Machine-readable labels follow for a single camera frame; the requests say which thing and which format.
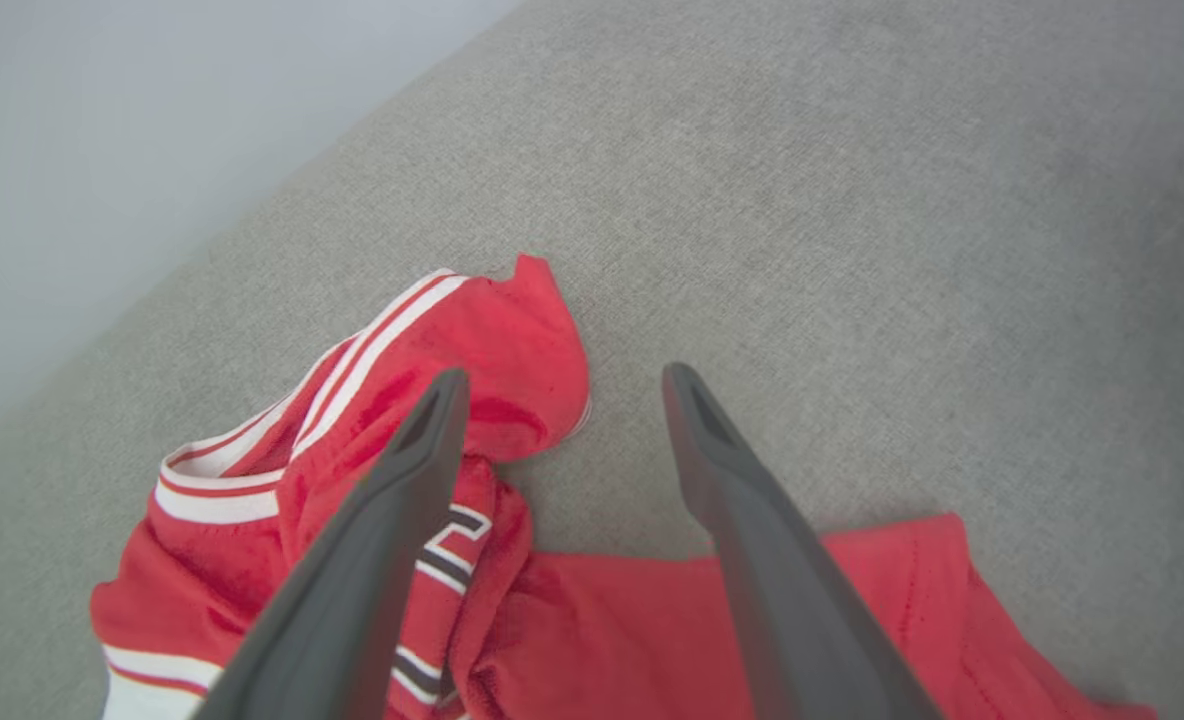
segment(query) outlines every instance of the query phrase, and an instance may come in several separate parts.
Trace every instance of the gray wall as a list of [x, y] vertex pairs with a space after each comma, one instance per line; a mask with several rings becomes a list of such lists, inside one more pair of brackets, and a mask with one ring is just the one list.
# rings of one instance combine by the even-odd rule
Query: gray wall
[[0, 413], [519, 0], [0, 0]]

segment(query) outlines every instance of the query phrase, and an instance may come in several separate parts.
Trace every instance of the red fabric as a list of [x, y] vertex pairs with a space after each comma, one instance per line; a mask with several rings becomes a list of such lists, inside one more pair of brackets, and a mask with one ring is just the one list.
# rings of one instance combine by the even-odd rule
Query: red fabric
[[[387, 715], [752, 716], [712, 559], [532, 552], [527, 506], [493, 465], [568, 436], [588, 379], [555, 281], [522, 256], [510, 281], [429, 275], [285, 400], [162, 462], [117, 578], [94, 591], [107, 719], [195, 706], [422, 390], [455, 365], [472, 381], [465, 456], [456, 520], [427, 552], [470, 581], [419, 566]], [[828, 542], [945, 715], [1154, 716], [1087, 701], [1023, 642], [954, 515]]]

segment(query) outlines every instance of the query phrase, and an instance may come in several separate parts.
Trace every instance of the gray carpet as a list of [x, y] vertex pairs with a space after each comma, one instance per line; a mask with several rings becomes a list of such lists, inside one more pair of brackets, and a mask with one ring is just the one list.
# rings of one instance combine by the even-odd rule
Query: gray carpet
[[97, 715], [159, 457], [426, 270], [551, 258], [593, 416], [543, 547], [683, 557], [659, 369], [822, 529], [954, 510], [1041, 651], [1184, 716], [1184, 1], [545, 0], [367, 118], [0, 427], [0, 716]]

